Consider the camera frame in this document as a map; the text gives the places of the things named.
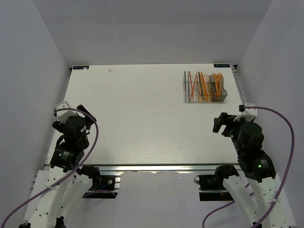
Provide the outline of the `orange plastic spoon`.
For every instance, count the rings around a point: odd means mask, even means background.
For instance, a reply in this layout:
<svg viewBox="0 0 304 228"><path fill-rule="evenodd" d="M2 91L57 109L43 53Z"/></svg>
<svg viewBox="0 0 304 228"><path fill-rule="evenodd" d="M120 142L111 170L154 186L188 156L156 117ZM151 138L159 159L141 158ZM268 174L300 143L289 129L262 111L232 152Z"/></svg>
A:
<svg viewBox="0 0 304 228"><path fill-rule="evenodd" d="M218 73L218 95L221 96L222 95L222 79L223 79L223 75L222 73Z"/></svg>

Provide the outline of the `red plastic fork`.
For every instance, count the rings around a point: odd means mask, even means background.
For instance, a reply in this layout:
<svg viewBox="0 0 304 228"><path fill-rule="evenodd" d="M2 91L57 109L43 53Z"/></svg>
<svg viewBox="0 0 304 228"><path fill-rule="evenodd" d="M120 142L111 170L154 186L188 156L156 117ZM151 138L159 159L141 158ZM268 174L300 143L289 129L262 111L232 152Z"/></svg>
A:
<svg viewBox="0 0 304 228"><path fill-rule="evenodd" d="M209 102L211 101L211 98L212 98L212 93L210 91L210 83L209 83L209 79L208 78L204 78L205 79L205 84L206 84L206 89L207 89L207 92L208 92L208 96L209 96Z"/></svg>

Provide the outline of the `orange plastic fork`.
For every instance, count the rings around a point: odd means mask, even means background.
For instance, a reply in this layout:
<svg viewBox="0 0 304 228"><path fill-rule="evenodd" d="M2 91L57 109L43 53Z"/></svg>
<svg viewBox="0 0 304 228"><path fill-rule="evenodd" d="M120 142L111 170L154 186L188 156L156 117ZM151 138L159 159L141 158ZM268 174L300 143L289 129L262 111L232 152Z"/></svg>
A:
<svg viewBox="0 0 304 228"><path fill-rule="evenodd" d="M215 81L215 88L216 88L216 95L218 95L218 75L216 73L213 73L213 78L214 78L214 81Z"/></svg>

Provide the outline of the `red chopstick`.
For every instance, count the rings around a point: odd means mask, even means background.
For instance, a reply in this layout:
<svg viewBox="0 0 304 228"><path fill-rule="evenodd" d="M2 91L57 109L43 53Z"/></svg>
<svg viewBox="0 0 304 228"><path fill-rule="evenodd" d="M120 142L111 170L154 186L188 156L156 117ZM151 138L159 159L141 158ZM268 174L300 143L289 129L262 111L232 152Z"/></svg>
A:
<svg viewBox="0 0 304 228"><path fill-rule="evenodd" d="M190 83L191 83L191 95L194 96L194 90L195 86L197 85L198 77L195 75L194 80L192 81L192 77L190 77Z"/></svg>

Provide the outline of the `red plastic knife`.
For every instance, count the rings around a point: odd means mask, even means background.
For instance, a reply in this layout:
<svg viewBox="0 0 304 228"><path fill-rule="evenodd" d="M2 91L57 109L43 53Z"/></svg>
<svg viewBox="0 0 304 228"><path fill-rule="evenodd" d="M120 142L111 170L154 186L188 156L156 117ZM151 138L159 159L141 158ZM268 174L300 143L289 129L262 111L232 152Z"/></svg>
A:
<svg viewBox="0 0 304 228"><path fill-rule="evenodd" d="M207 92L207 89L206 89L206 84L205 84L205 79L204 79L203 73L201 73L201 77L202 77L202 84L203 84L203 87L204 87L205 100L208 102L209 101L209 96L208 96L208 92Z"/></svg>

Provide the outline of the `dark blue chopstick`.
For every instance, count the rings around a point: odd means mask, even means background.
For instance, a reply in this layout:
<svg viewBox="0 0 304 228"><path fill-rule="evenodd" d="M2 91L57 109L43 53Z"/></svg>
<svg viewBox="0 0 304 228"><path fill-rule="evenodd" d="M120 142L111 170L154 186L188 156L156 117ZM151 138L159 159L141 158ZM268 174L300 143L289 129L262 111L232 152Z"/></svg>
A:
<svg viewBox="0 0 304 228"><path fill-rule="evenodd" d="M188 83L188 73L184 72L184 90L185 90L185 96L189 96L189 83Z"/></svg>

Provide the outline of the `blue plastic knife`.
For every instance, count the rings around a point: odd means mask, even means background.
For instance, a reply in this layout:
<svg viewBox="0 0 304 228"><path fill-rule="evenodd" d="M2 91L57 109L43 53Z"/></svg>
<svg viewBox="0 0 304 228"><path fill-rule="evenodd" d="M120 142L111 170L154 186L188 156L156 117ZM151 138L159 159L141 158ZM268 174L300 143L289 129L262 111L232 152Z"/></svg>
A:
<svg viewBox="0 0 304 228"><path fill-rule="evenodd" d="M201 90L201 96L203 97L204 96L204 91L203 91L203 84L202 84L202 80L201 80L201 73L200 73L200 71L199 71L199 84L200 84L200 90Z"/></svg>

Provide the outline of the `orange plastic knife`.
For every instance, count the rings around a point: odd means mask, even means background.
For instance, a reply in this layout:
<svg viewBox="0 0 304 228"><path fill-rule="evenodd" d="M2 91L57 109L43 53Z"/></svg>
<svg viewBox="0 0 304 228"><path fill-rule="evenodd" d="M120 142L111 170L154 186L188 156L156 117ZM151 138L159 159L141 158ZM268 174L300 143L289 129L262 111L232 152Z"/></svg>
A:
<svg viewBox="0 0 304 228"><path fill-rule="evenodd" d="M205 81L204 81L204 77L203 77L203 73L202 72L200 72L201 73L201 80L202 80L202 84L203 84L203 93L204 93L204 96L206 95L206 88L205 88Z"/></svg>

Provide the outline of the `dark grey chopstick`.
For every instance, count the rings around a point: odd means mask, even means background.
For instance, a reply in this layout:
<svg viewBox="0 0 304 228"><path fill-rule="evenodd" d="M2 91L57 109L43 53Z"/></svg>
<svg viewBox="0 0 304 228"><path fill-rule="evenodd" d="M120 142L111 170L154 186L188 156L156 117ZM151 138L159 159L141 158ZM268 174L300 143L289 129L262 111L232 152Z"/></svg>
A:
<svg viewBox="0 0 304 228"><path fill-rule="evenodd" d="M190 83L190 77L191 77L191 72L188 71L188 91L189 91L189 96L191 96L191 83Z"/></svg>

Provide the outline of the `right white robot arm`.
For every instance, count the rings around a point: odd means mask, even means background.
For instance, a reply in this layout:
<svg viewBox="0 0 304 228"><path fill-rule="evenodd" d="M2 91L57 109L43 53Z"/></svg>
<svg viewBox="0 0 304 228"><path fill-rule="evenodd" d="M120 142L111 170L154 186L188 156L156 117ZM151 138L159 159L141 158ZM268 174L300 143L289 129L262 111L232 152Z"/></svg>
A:
<svg viewBox="0 0 304 228"><path fill-rule="evenodd" d="M239 116L221 113L214 119L213 132L218 133L225 126L222 135L229 137L237 152L238 164L253 191L249 196L241 186L242 180L231 165L216 168L215 185L226 189L247 218L250 227L286 228L276 184L276 171L271 158L263 151L264 135L262 128L254 122L256 115L241 114Z"/></svg>

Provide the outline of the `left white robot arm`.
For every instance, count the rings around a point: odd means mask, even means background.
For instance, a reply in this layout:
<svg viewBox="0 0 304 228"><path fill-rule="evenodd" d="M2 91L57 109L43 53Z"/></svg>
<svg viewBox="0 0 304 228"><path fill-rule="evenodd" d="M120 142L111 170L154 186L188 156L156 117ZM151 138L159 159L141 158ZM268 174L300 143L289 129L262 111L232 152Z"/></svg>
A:
<svg viewBox="0 0 304 228"><path fill-rule="evenodd" d="M76 108L60 102L53 110L57 118L52 127L61 133L50 161L46 188L35 198L39 202L21 228L63 228L69 211L89 189L100 185L99 169L84 165L88 158L85 150L92 152L88 135L96 118L83 105Z"/></svg>

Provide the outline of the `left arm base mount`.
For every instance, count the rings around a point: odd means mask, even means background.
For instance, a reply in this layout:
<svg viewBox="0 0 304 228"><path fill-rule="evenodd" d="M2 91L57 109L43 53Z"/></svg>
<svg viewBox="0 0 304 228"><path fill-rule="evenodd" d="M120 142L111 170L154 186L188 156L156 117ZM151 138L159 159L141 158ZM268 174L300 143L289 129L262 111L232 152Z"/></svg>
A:
<svg viewBox="0 0 304 228"><path fill-rule="evenodd" d="M77 171L77 177L87 177L91 187L84 193L84 199L115 199L115 176L102 175L98 167L85 165Z"/></svg>

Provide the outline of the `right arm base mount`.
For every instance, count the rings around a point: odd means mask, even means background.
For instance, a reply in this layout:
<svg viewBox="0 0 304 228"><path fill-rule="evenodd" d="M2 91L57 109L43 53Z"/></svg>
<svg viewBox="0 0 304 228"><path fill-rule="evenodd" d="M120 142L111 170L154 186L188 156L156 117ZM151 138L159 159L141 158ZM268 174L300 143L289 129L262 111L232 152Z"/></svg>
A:
<svg viewBox="0 0 304 228"><path fill-rule="evenodd" d="M218 166L214 174L198 175L194 182L199 185L200 201L233 201L247 193L241 177L232 164Z"/></svg>

